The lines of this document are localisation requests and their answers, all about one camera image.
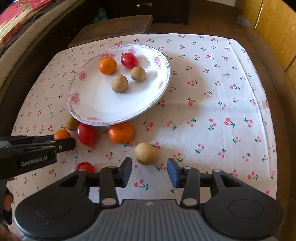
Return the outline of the yellow wooden door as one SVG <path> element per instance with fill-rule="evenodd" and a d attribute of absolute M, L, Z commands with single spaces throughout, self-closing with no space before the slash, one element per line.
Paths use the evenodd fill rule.
<path fill-rule="evenodd" d="M 295 94 L 295 12 L 284 1 L 237 1 L 246 31 L 280 92 Z"/>

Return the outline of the white floral plate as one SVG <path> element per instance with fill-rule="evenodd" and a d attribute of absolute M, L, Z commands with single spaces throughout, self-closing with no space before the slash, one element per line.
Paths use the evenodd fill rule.
<path fill-rule="evenodd" d="M 67 107 L 81 123 L 115 125 L 157 104 L 170 78 L 170 64 L 159 50 L 139 44 L 114 46 L 88 60 L 74 75 Z"/>

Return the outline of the pale longan fruit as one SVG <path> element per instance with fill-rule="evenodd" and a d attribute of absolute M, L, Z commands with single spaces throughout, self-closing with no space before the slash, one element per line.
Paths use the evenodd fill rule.
<path fill-rule="evenodd" d="M 144 68 L 136 66 L 136 67 L 132 68 L 132 70 L 130 72 L 130 76 L 133 80 L 138 81 L 138 82 L 142 82 L 146 77 L 146 73 L 145 73 Z"/>

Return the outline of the small orange kumquat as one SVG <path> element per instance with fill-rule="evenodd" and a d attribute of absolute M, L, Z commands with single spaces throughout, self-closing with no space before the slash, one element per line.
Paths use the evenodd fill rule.
<path fill-rule="evenodd" d="M 71 134 L 67 130 L 58 130 L 54 134 L 55 140 L 62 140 L 66 138 L 71 138 Z"/>
<path fill-rule="evenodd" d="M 99 71 L 105 75 L 111 75 L 116 71 L 117 63 L 111 57 L 101 59 L 99 63 Z"/>

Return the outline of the brown longan fruit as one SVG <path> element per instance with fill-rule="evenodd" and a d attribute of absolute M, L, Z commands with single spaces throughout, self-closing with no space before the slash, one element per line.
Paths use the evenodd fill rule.
<path fill-rule="evenodd" d="M 154 164 L 158 159 L 155 148 L 149 143 L 139 143 L 134 150 L 136 160 L 142 165 Z"/>
<path fill-rule="evenodd" d="M 123 75 L 116 76 L 111 83 L 111 88 L 115 93 L 123 92 L 128 86 L 128 79 Z"/>
<path fill-rule="evenodd" d="M 76 120 L 73 116 L 69 115 L 66 120 L 66 128 L 69 131 L 75 132 L 80 122 Z"/>

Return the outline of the beige sofa cushion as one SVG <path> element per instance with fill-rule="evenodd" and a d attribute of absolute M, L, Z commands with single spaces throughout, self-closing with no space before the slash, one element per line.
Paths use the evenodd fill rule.
<path fill-rule="evenodd" d="M 41 13 L 37 13 L 35 20 L 26 29 L 17 33 L 17 38 L 8 48 L 1 49 L 1 85 L 5 83 L 16 63 L 41 33 L 82 3 L 83 1 L 61 1 L 51 7 L 45 7 Z"/>

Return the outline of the dark wooden stool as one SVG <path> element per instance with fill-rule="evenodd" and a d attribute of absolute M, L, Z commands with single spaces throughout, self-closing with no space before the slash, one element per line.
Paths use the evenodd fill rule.
<path fill-rule="evenodd" d="M 93 23 L 85 26 L 68 48 L 108 38 L 147 33 L 151 23 L 152 15 L 125 16 Z"/>

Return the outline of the orange mandarin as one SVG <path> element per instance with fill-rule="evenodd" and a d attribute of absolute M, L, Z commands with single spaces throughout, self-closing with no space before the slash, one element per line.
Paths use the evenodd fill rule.
<path fill-rule="evenodd" d="M 108 136 L 116 144 L 127 144 L 133 140 L 134 129 L 129 123 L 112 125 L 108 130 Z"/>

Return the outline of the red cherry tomato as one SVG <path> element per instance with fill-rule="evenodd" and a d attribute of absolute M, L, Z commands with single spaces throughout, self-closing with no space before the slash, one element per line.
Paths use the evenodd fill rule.
<path fill-rule="evenodd" d="M 76 170 L 85 170 L 89 174 L 95 173 L 95 168 L 89 162 L 81 162 L 76 166 Z"/>
<path fill-rule="evenodd" d="M 121 64 L 128 69 L 132 69 L 138 66 L 138 60 L 134 54 L 127 52 L 121 55 Z"/>
<path fill-rule="evenodd" d="M 76 129 L 78 140 L 85 146 L 92 146 L 97 141 L 96 130 L 92 126 L 81 123 Z"/>

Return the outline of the dark wooden cabinet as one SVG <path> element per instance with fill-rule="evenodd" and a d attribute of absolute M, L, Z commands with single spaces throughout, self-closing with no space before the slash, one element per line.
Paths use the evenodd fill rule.
<path fill-rule="evenodd" d="M 184 0 L 101 1 L 109 19 L 123 16 L 151 15 L 154 23 L 189 22 L 190 2 Z"/>

